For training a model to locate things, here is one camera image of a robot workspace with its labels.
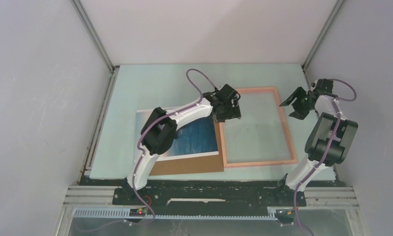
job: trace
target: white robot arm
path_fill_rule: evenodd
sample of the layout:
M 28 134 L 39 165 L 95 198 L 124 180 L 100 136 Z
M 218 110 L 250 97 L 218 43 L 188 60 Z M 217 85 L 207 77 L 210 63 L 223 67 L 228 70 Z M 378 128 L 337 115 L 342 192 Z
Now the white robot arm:
M 338 97 L 332 94 L 333 80 L 320 79 L 312 86 L 308 92 L 302 87 L 297 88 L 281 104 L 287 106 L 296 99 L 292 104 L 295 111 L 289 116 L 297 119 L 304 119 L 310 110 L 315 110 L 319 116 L 305 145 L 306 157 L 284 178 L 287 187 L 292 190 L 298 188 L 301 192 L 320 171 L 344 161 L 358 128 L 356 122 L 348 120 L 341 112 Z M 338 128 L 334 130 L 338 119 Z M 335 135 L 328 147 L 333 132 Z
M 147 178 L 158 157 L 171 147 L 176 137 L 176 131 L 183 126 L 211 115 L 213 115 L 216 122 L 240 118 L 239 99 L 240 95 L 238 92 L 226 84 L 221 90 L 215 89 L 214 92 L 206 92 L 203 94 L 202 99 L 180 108 L 163 110 L 158 107 L 154 109 L 141 134 L 157 119 L 166 116 L 166 114 L 171 115 L 150 127 L 148 133 L 144 135 L 140 144 L 144 152 L 141 160 L 136 163 L 134 171 L 127 177 L 128 184 L 131 187 L 135 186 L 137 190 L 146 186 Z

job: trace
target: gray wall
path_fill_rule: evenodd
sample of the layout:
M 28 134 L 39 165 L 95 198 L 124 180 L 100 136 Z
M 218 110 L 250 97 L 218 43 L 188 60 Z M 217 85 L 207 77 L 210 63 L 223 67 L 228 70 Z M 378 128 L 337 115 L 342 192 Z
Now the gray wall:
M 0 1 L 0 235 L 51 235 L 109 72 L 69 0 Z
M 82 1 L 117 65 L 302 63 L 335 2 Z
M 359 124 L 341 176 L 352 184 L 373 236 L 393 235 L 393 0 L 348 0 L 309 69 L 358 93 L 343 102 Z M 348 96 L 347 87 L 336 92 Z

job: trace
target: aluminum frame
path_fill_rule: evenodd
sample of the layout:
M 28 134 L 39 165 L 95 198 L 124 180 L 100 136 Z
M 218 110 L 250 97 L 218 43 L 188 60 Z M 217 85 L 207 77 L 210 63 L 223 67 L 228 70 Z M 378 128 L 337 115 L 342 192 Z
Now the aluminum frame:
M 74 217 L 117 218 L 123 219 L 130 208 L 143 206 L 115 206 L 112 205 L 114 190 L 117 186 L 70 186 L 67 190 L 60 213 L 60 223 L 56 226 L 56 236 L 67 236 Z M 359 204 L 352 187 L 307 187 L 305 189 L 306 206 L 299 209 L 343 209 L 353 236 L 368 236 L 363 227 Z M 157 215 L 156 219 L 233 219 L 233 220 L 276 220 L 277 210 L 291 209 L 291 207 L 270 206 L 269 215 L 261 217 L 212 217 L 212 216 L 171 216 Z
M 82 3 L 80 0 L 70 0 L 75 8 L 76 12 L 78 13 L 85 29 L 88 31 L 89 36 L 91 36 L 92 42 L 94 43 L 96 49 L 98 50 L 99 54 L 101 55 L 102 59 L 104 59 L 105 64 L 107 65 L 109 71 L 112 73 L 114 71 L 114 65 L 109 59 L 108 53 L 106 52 L 104 45 L 102 44 L 101 40 L 99 39 L 98 34 L 96 33 L 95 28 L 92 25 L 91 20 L 86 13 Z
M 108 111 L 109 102 L 111 101 L 112 92 L 114 90 L 115 82 L 117 80 L 118 72 L 120 70 L 119 66 L 116 66 L 114 72 L 108 80 L 108 84 L 106 85 L 104 97 L 102 99 L 98 116 L 95 122 L 95 128 L 93 129 L 91 139 L 89 141 L 89 146 L 87 148 L 87 152 L 85 158 L 83 160 L 82 169 L 80 170 L 80 175 L 78 181 L 80 181 L 82 175 L 89 176 L 92 170 L 93 158 L 95 156 L 96 148 L 98 146 L 99 137 L 102 131 L 102 126 L 105 121 L 106 113 Z
M 318 38 L 316 39 L 314 45 L 312 46 L 311 50 L 309 51 L 309 54 L 306 57 L 305 62 L 302 64 L 302 68 L 303 68 L 304 72 L 308 70 L 308 67 L 310 66 L 312 60 L 314 59 L 316 53 L 318 52 L 318 49 L 321 46 L 323 40 L 325 39 L 325 36 L 330 31 L 331 26 L 333 25 L 335 19 L 337 18 L 338 14 L 340 13 L 341 8 L 345 2 L 346 2 L 346 0 L 337 0 L 337 2 L 335 3 L 333 10 L 331 11 L 330 15 L 328 16 L 327 21 L 325 21 L 325 24 L 322 27 L 322 30 L 318 35 Z

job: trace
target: purple cable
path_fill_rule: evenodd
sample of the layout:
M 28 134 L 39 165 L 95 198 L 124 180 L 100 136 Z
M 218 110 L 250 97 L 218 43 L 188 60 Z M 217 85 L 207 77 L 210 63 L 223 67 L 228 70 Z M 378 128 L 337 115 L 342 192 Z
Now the purple cable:
M 306 175 L 306 177 L 303 178 L 303 179 L 298 183 L 298 185 L 297 185 L 296 188 L 295 188 L 295 194 L 294 194 L 294 196 L 293 196 L 293 202 L 294 202 L 294 208 L 295 208 L 295 217 L 296 217 L 296 219 L 298 220 L 298 225 L 299 225 L 299 228 L 301 229 L 303 235 L 306 235 L 306 233 L 305 233 L 305 231 L 303 230 L 304 226 L 302 226 L 302 224 L 301 224 L 301 222 L 300 222 L 300 220 L 299 220 L 299 216 L 298 216 L 298 206 L 297 206 L 297 202 L 296 202 L 296 196 L 297 196 L 297 194 L 298 194 L 299 187 L 300 187 L 305 181 L 307 181 L 307 180 L 311 177 L 311 175 L 312 175 L 313 173 L 315 173 L 316 168 L 318 168 L 318 167 L 325 161 L 325 158 L 327 157 L 328 151 L 330 150 L 331 143 L 333 142 L 333 139 L 334 139 L 334 137 L 335 137 L 336 131 L 337 131 L 337 129 L 338 129 L 339 125 L 340 125 L 340 122 L 341 122 L 340 110 L 338 109 L 338 106 L 337 106 L 337 104 L 336 104 L 335 101 L 336 101 L 336 100 L 343 100 L 343 101 L 352 102 L 352 101 L 354 101 L 354 100 L 357 98 L 356 90 L 355 90 L 351 85 L 349 85 L 347 82 L 345 82 L 345 81 L 343 81 L 343 80 L 339 80 L 339 79 L 331 79 L 331 80 L 341 82 L 341 83 L 347 85 L 349 88 L 351 88 L 351 90 L 352 90 L 353 93 L 354 93 L 354 98 L 353 98 L 353 99 L 346 99 L 346 98 L 336 97 L 336 98 L 334 98 L 334 99 L 332 100 L 331 103 L 332 103 L 332 105 L 333 105 L 335 111 L 337 112 L 337 113 L 336 113 L 336 114 L 337 114 L 337 122 L 335 123 L 333 132 L 332 132 L 331 135 L 330 135 L 330 139 L 328 140 L 327 147 L 325 148 L 324 154 L 322 155 L 322 158 L 321 158 L 321 160 L 318 162 L 318 164 L 316 164 L 316 165 L 314 166 L 314 168 L 311 170 L 311 172 L 309 172 L 309 174 Z
M 146 151 L 145 151 L 143 148 L 140 147 L 140 143 L 143 141 L 145 135 L 150 131 L 150 129 L 153 128 L 153 126 L 155 126 L 156 124 L 158 124 L 161 120 L 163 120 L 163 119 L 165 119 L 165 118 L 167 118 L 167 117 L 169 117 L 169 116 L 172 116 L 172 115 L 174 115 L 175 113 L 180 113 L 180 112 L 186 111 L 187 109 L 196 106 L 197 103 L 200 103 L 200 102 L 202 101 L 202 99 L 203 99 L 202 91 L 201 91 L 201 90 L 198 88 L 198 86 L 196 86 L 196 84 L 193 83 L 192 80 L 189 78 L 189 72 L 190 72 L 190 71 L 199 72 L 199 73 L 200 73 L 201 75 L 203 75 L 203 76 L 205 77 L 205 79 L 207 79 L 207 80 L 209 81 L 209 83 L 216 89 L 216 86 L 212 83 L 212 81 L 208 78 L 208 76 L 206 76 L 202 71 L 200 71 L 200 70 L 198 70 L 198 69 L 195 69 L 195 68 L 191 68 L 191 69 L 187 70 L 187 71 L 186 71 L 187 80 L 189 80 L 189 82 L 190 82 L 190 83 L 195 87 L 195 89 L 198 90 L 198 92 L 199 92 L 199 99 L 198 99 L 198 101 L 196 101 L 195 103 L 190 104 L 190 105 L 187 106 L 187 107 L 184 107 L 184 108 L 182 108 L 182 109 L 179 109 L 179 110 L 177 110 L 177 111 L 175 111 L 175 112 L 172 112 L 172 113 L 169 113 L 169 114 L 165 114 L 164 116 L 162 116 L 162 117 L 156 119 L 153 123 L 150 124 L 150 126 L 147 127 L 147 129 L 145 129 L 145 131 L 144 131 L 143 134 L 140 136 L 140 138 L 139 138 L 139 140 L 138 140 L 138 143 L 137 143 L 137 148 L 138 148 L 138 150 L 141 150 L 142 155 L 141 155 L 140 158 L 138 159 L 137 164 L 135 165 L 135 168 L 134 168 L 134 172 L 133 172 L 133 176 L 132 176 L 132 188 L 133 188 L 134 193 L 135 193 L 135 195 L 137 196 L 137 198 L 138 198 L 138 199 L 139 199 L 139 200 L 140 200 L 140 201 L 141 201 L 141 202 L 151 211 L 151 214 L 152 214 L 153 218 L 152 218 L 150 221 L 147 221 L 147 222 L 131 222 L 131 221 L 128 221 L 128 220 L 115 220 L 115 221 L 109 222 L 109 223 L 107 223 L 107 224 L 104 224 L 104 225 L 102 225 L 102 226 L 100 226 L 100 227 L 98 227 L 98 228 L 91 229 L 91 230 L 81 230 L 81 229 L 78 229 L 78 228 L 76 227 L 76 229 L 77 229 L 78 231 L 81 231 L 81 232 L 94 232 L 94 231 L 98 231 L 98 230 L 100 230 L 100 229 L 103 229 L 103 228 L 105 228 L 105 227 L 107 227 L 107 226 L 109 226 L 109 225 L 112 225 L 112 224 L 115 224 L 115 223 L 124 222 L 124 221 L 127 221 L 127 222 L 129 222 L 130 224 L 134 224 L 134 225 L 146 225 L 146 224 L 149 224 L 149 223 L 151 223 L 151 222 L 153 222 L 153 221 L 155 220 L 156 214 L 155 214 L 153 208 L 152 208 L 146 201 L 144 201 L 144 199 L 140 196 L 140 194 L 138 194 L 137 188 L 135 187 L 135 176 L 136 176 L 136 173 L 137 173 L 138 166 L 140 165 L 141 161 L 143 160 L 143 156 L 146 155 Z
M 339 80 L 339 79 L 330 79 L 330 80 L 338 81 L 338 82 L 341 82 L 341 83 L 347 85 L 351 89 L 351 91 L 353 91 L 353 93 L 354 93 L 354 98 L 353 99 L 347 99 L 347 98 L 343 98 L 343 97 L 338 97 L 339 100 L 346 101 L 346 102 L 352 102 L 352 101 L 354 101 L 357 98 L 356 90 L 349 83 L 347 83 L 347 82 L 345 82 L 343 80 Z

